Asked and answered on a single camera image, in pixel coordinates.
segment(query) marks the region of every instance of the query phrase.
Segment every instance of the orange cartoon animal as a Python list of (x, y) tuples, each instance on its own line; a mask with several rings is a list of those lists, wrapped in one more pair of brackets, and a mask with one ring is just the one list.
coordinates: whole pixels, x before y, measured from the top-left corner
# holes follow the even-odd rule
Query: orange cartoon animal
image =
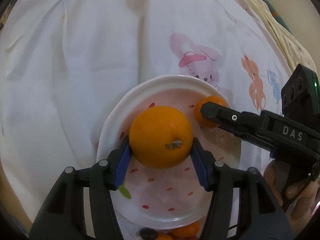
[(250, 60), (246, 55), (244, 58), (241, 58), (241, 61), (243, 68), (247, 71), (253, 81), (249, 87), (249, 95), (252, 99), (252, 103), (257, 110), (263, 110), (266, 106), (266, 96), (263, 92), (262, 79), (259, 78), (257, 64), (253, 60)]

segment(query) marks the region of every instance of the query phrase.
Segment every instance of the plate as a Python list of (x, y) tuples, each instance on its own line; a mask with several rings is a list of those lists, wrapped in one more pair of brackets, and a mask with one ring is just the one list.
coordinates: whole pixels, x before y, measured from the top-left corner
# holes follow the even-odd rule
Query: plate
[[(208, 96), (223, 97), (214, 87), (195, 77), (159, 76), (131, 89), (106, 119), (100, 136), (97, 161), (106, 159), (129, 134), (133, 119), (154, 106), (172, 106), (185, 114), (203, 149), (232, 168), (240, 161), (240, 139), (219, 128), (202, 128), (194, 107)], [(207, 215), (212, 193), (199, 185), (191, 158), (163, 170), (149, 169), (132, 157), (124, 184), (112, 191), (115, 210), (131, 222), (154, 229), (188, 225)]]

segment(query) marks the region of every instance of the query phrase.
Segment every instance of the white fabric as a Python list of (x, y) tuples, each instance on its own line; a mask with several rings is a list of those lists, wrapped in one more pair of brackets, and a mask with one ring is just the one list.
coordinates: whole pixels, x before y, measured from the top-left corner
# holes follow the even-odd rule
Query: white fabric
[[(274, 88), (290, 75), (245, 0), (18, 0), (0, 64), (1, 161), (31, 220), (65, 167), (95, 163), (105, 119), (139, 83), (198, 75), (236, 110), (259, 113), (248, 91), (262, 81), (265, 109), (279, 114)], [(242, 143), (241, 169), (268, 162)]]

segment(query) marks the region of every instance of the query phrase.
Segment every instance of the small orange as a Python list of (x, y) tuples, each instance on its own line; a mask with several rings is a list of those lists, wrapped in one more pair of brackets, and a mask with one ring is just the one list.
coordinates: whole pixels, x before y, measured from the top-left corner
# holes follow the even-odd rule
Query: small orange
[(207, 97), (207, 98), (200, 100), (195, 107), (194, 115), (195, 115), (195, 119), (198, 121), (198, 123), (201, 126), (204, 126), (207, 128), (216, 128), (219, 126), (218, 123), (213, 122), (211, 120), (208, 120), (208, 119), (202, 117), (202, 115), (201, 115), (200, 109), (201, 109), (202, 105), (207, 102), (213, 102), (213, 103), (219, 104), (221, 106), (227, 106), (227, 103), (224, 101), (224, 99), (222, 97), (211, 96), (211, 97)]
[(168, 234), (158, 232), (158, 237), (156, 240), (173, 240), (173, 238)]
[(154, 106), (133, 120), (129, 143), (133, 155), (144, 166), (168, 169), (179, 165), (189, 156), (192, 128), (178, 109)]
[(182, 228), (175, 228), (171, 230), (171, 233), (176, 237), (191, 237), (196, 235), (200, 230), (200, 223), (194, 222)]

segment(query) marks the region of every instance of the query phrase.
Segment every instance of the blue cartoon animal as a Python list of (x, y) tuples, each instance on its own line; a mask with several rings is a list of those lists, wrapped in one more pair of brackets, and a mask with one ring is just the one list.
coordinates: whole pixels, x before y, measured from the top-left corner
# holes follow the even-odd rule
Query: blue cartoon animal
[(276, 81), (276, 73), (272, 72), (270, 69), (267, 70), (268, 74), (268, 81), (270, 86), (272, 86), (272, 93), (273, 93), (273, 99), (275, 104), (279, 104), (279, 101), (281, 100), (281, 90), (280, 90), (280, 85)]

